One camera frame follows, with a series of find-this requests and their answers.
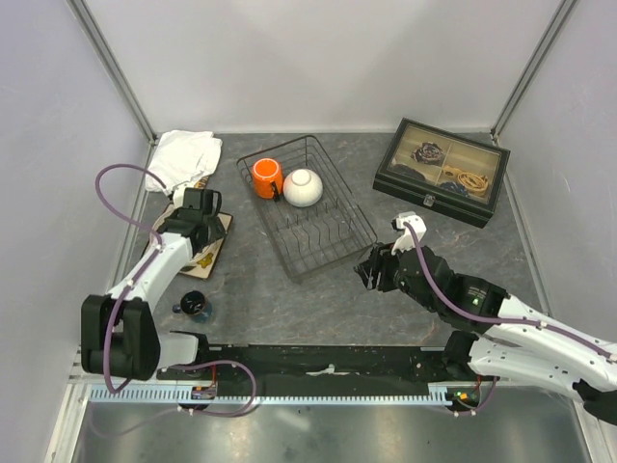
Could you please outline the orange plastic mug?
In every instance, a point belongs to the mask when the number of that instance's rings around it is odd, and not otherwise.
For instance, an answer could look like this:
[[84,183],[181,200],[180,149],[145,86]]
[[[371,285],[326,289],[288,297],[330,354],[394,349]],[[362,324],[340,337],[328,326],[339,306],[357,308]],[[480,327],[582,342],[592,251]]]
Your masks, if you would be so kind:
[[256,194],[265,200],[278,201],[282,195],[282,165],[273,158],[261,158],[252,167]]

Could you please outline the white ceramic bowl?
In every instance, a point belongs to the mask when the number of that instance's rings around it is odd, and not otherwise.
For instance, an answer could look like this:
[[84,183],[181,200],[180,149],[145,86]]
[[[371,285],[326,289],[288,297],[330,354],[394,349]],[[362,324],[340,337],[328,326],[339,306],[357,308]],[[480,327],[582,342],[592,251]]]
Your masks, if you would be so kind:
[[313,170],[296,169],[284,179],[284,198],[295,207],[312,206],[321,199],[322,194],[322,179]]

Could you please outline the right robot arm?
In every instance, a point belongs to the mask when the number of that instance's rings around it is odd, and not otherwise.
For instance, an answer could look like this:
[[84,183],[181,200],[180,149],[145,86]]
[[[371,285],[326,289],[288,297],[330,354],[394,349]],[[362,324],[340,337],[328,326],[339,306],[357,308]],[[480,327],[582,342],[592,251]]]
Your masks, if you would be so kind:
[[453,328],[443,372],[522,381],[560,393],[596,419],[616,422],[616,345],[532,309],[504,288],[454,272],[424,246],[376,244],[355,267],[364,286],[399,290]]

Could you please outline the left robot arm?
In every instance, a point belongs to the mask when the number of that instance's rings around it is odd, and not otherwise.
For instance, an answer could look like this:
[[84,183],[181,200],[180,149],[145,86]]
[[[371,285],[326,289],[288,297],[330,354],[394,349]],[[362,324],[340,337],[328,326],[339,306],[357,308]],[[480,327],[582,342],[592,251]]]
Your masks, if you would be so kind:
[[157,332],[152,312],[174,277],[227,231],[219,217],[221,193],[188,188],[182,206],[159,221],[136,266],[103,295],[81,307],[81,366],[106,381],[149,380],[178,365],[191,379],[211,369],[210,354],[195,334]]

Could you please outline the square floral plate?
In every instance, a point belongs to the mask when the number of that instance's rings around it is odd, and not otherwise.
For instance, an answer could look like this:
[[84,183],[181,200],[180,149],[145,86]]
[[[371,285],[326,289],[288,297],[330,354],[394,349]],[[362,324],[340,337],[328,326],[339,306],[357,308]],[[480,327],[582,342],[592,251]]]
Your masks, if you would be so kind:
[[[155,220],[154,227],[157,228],[161,226],[168,216],[172,214],[174,211],[174,205],[169,203],[161,213],[161,215]],[[220,219],[225,232],[229,231],[230,225],[232,223],[232,215],[220,212],[218,214],[218,218]],[[216,264],[217,258],[220,255],[223,245],[225,243],[225,237],[217,240],[216,242],[204,247],[200,253],[198,253],[191,261],[189,261],[186,265],[184,265],[178,272],[178,274],[207,280]],[[150,236],[148,240],[148,244],[145,246],[144,251],[142,252],[142,256],[149,250],[149,248],[155,243],[155,238]]]

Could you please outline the white crumpled cloth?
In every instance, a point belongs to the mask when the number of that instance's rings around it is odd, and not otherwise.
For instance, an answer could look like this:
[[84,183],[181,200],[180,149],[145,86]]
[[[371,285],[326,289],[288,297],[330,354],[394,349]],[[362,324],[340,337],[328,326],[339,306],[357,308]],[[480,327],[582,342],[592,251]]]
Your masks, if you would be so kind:
[[148,170],[165,186],[150,176],[145,180],[148,192],[172,193],[188,181],[197,181],[215,173],[222,153],[223,141],[211,131],[171,130],[158,141]]

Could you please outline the small dark blue cup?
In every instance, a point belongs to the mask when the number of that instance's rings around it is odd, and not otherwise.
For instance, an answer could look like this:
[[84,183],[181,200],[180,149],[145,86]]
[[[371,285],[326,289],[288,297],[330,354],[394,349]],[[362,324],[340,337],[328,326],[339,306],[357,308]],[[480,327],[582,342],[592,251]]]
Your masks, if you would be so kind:
[[184,314],[198,323],[208,322],[213,315],[211,302],[198,290],[185,293],[180,301],[173,305],[172,311],[176,314]]

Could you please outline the black glass-lid jewelry box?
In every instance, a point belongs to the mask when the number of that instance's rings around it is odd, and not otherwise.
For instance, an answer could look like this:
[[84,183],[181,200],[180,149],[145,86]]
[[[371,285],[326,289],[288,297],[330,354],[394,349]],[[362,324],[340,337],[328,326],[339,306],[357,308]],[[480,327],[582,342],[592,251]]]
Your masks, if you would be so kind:
[[374,190],[479,229],[494,217],[510,151],[404,118]]

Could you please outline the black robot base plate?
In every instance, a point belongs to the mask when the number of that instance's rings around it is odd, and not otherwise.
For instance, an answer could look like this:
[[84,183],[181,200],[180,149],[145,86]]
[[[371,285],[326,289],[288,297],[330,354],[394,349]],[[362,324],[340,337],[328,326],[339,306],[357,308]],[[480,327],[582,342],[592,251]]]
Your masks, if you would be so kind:
[[355,395],[428,391],[430,383],[477,375],[416,346],[211,344],[196,363],[231,360],[254,374],[258,395]]

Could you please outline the aluminium frame rail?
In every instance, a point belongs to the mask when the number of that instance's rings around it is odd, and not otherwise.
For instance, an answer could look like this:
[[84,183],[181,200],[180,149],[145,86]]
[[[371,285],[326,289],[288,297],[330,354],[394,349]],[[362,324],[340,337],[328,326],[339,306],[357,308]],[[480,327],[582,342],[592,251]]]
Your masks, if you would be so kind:
[[67,5],[75,15],[134,122],[144,138],[153,146],[157,141],[156,131],[149,122],[142,105],[131,88],[88,3],[84,0],[67,0]]

